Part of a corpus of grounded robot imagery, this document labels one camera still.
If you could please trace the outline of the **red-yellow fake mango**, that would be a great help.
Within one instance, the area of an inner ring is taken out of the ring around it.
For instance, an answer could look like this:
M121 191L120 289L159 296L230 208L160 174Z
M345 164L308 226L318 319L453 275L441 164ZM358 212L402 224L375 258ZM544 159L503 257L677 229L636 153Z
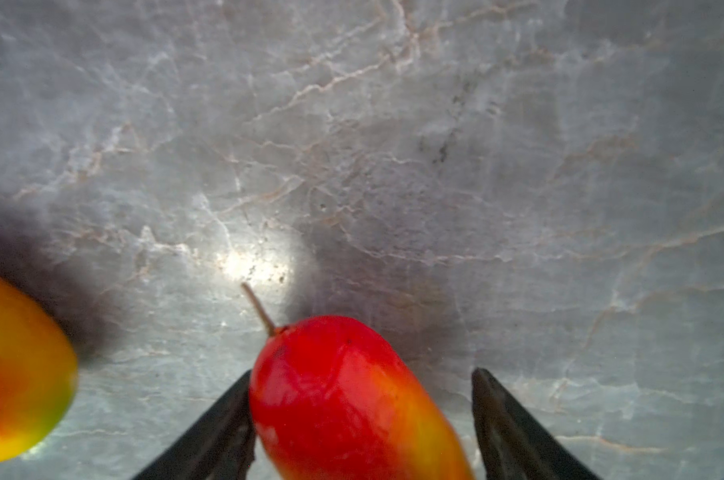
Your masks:
M278 327L243 289L268 333L251 417L282 478L473 478L450 422L380 334L334 315Z
M41 442L78 386L77 355L59 324L0 277L0 462Z

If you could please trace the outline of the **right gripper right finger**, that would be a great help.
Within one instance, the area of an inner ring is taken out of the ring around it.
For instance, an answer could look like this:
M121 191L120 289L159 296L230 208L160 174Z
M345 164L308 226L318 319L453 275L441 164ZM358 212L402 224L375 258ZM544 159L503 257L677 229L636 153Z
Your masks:
M472 411L488 479L599 480L484 368L472 372Z

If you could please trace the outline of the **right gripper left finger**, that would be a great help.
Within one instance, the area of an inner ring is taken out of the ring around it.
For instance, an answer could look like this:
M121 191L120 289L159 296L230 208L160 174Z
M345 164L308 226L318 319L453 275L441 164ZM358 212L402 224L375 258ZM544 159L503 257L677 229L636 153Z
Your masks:
M256 433L246 371L135 480L241 480L255 460Z

